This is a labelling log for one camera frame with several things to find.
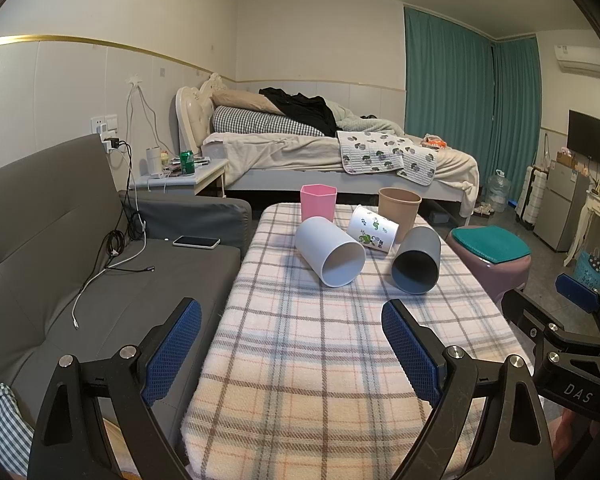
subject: smartphone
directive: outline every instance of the smartphone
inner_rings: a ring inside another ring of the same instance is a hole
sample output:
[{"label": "smartphone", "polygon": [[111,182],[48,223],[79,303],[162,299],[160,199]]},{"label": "smartphone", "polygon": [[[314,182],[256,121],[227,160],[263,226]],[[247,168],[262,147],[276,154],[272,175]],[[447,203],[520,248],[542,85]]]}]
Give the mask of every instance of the smartphone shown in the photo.
[{"label": "smartphone", "polygon": [[220,243],[220,238],[201,238],[198,236],[181,236],[173,242],[178,247],[193,247],[196,249],[213,249]]}]

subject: air conditioner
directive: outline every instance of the air conditioner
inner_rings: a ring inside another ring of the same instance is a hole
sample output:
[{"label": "air conditioner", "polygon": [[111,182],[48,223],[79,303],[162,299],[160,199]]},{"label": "air conditioner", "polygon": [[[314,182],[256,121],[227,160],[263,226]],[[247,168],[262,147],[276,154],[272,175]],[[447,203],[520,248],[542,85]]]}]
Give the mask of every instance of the air conditioner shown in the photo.
[{"label": "air conditioner", "polygon": [[600,48],[556,45],[555,57],[562,72],[600,78]]}]

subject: green soda can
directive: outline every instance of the green soda can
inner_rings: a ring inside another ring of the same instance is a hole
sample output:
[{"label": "green soda can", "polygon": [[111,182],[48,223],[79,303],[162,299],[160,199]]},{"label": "green soda can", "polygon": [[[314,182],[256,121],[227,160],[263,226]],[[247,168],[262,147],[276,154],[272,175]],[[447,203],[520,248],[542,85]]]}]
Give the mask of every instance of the green soda can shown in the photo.
[{"label": "green soda can", "polygon": [[193,152],[191,150],[180,153],[180,167],[183,175],[193,175],[195,173]]}]

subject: television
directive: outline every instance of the television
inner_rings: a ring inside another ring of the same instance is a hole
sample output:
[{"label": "television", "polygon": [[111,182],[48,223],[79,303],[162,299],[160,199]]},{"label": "television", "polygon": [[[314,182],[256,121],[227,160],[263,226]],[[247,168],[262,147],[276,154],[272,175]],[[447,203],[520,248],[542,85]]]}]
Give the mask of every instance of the television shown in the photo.
[{"label": "television", "polygon": [[566,147],[600,164],[600,119],[569,110]]}]

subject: pink hexagonal cup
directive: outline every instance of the pink hexagonal cup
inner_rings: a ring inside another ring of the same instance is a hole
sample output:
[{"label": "pink hexagonal cup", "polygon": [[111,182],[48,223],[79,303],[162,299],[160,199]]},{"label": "pink hexagonal cup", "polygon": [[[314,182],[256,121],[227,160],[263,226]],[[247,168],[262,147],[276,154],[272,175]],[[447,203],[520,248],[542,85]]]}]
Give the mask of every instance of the pink hexagonal cup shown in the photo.
[{"label": "pink hexagonal cup", "polygon": [[300,190],[302,221],[312,216],[324,216],[333,222],[336,212],[337,188],[325,184],[308,184]]}]

